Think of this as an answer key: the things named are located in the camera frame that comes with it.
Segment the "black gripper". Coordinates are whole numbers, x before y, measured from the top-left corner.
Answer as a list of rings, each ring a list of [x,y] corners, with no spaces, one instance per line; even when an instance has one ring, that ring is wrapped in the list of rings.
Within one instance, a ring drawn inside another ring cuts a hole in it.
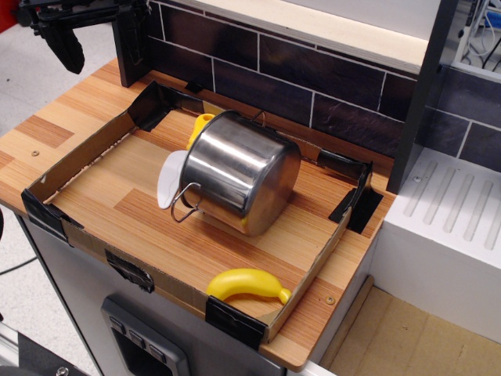
[[[132,62],[143,61],[142,21],[150,15],[149,1],[20,1],[20,11],[71,73],[80,74],[85,64],[83,48],[71,28],[117,21]]]

